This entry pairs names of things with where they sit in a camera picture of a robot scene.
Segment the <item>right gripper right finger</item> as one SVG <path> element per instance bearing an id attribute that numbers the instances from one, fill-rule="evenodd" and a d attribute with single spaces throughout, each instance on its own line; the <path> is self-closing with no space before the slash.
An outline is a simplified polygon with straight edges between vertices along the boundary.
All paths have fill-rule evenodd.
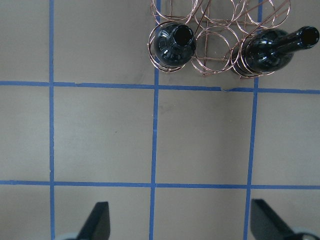
<path id="1" fill-rule="evenodd" d="M 250 231 L 255 240 L 299 240 L 282 218 L 263 199 L 250 203 Z"/>

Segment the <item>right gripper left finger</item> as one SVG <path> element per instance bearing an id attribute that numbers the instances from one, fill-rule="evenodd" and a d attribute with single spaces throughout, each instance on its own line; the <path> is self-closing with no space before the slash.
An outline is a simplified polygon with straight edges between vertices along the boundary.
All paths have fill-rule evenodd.
<path id="1" fill-rule="evenodd" d="M 77 235 L 78 240 L 108 240 L 111 235 L 109 203 L 97 202 Z"/>

